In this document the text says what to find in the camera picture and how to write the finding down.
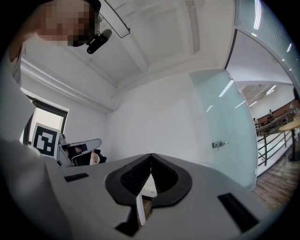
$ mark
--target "metal door lock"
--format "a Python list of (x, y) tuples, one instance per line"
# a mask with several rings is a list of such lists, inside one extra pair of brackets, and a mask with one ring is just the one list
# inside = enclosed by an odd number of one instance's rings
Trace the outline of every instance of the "metal door lock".
[(217, 150), (219, 151), (220, 147), (223, 147), (225, 144), (228, 144), (228, 143), (229, 143), (228, 141), (224, 142), (223, 140), (221, 140), (221, 141), (213, 142), (211, 144), (211, 146), (212, 146), (212, 148), (217, 148)]

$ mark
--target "railing post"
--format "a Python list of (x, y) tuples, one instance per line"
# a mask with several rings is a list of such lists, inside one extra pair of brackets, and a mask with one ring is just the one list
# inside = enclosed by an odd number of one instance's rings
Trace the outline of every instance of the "railing post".
[[(285, 131), (283, 132), (283, 134), (285, 135)], [(285, 147), (286, 147), (286, 138), (285, 138)]]
[(265, 162), (264, 165), (267, 165), (267, 139), (266, 139), (266, 132), (263, 131), (263, 141), (264, 141), (264, 152), (265, 152)]

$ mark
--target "window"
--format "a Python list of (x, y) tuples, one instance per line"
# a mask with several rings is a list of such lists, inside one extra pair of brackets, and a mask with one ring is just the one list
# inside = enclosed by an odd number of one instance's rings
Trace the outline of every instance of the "window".
[(33, 131), (36, 123), (41, 123), (51, 128), (60, 130), (61, 133), (64, 131), (65, 122), (67, 118), (67, 112), (43, 103), (35, 98), (27, 96), (30, 101), (36, 106), (36, 109), (28, 121), (24, 133), (21, 138), (23, 143), (31, 144)]

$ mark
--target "brown wooden wall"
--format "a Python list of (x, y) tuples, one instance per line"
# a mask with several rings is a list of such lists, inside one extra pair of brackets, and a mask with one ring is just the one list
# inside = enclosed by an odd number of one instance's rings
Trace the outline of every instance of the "brown wooden wall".
[[(286, 105), (282, 106), (281, 108), (278, 108), (277, 110), (273, 111), (274, 118), (277, 118), (277, 117), (281, 116), (282, 114), (284, 114), (285, 112), (289, 111), (290, 110), (290, 105), (291, 105), (291, 102), (289, 102)], [(293, 100), (292, 105), (295, 108), (300, 108), (299, 101), (297, 101), (297, 100)], [(268, 116), (269, 115), (267, 114), (267, 115), (257, 119), (258, 123), (261, 124), (263, 122), (266, 122), (268, 120)]]

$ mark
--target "black rectangular slot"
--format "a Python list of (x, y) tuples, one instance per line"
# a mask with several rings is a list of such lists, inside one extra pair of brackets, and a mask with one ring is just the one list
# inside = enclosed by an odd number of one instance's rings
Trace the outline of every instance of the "black rectangular slot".
[(75, 175), (66, 176), (65, 180), (67, 182), (72, 182), (72, 181), (76, 181), (76, 180), (79, 180), (81, 178), (87, 178), (87, 177), (88, 177), (88, 174), (86, 174), (84, 172), (84, 173), (79, 173), (79, 174), (75, 174)]
[(258, 220), (231, 193), (220, 195), (218, 199), (243, 233), (258, 223)]

